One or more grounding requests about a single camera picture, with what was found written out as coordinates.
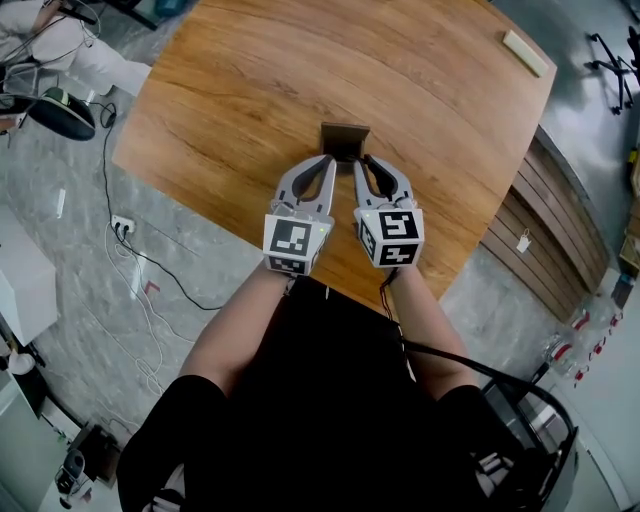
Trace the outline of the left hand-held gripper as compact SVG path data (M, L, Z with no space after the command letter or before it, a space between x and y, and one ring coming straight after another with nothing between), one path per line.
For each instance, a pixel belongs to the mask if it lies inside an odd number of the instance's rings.
M334 227L330 216L337 162L329 155L303 160L281 177L265 215L266 267L289 276L309 276Z

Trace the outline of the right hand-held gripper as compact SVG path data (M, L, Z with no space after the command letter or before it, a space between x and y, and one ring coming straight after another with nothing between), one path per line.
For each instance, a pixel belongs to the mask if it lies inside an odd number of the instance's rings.
M364 163L354 162L353 176L357 237L370 262L384 269L415 266L425 241L424 221L407 176L370 154Z

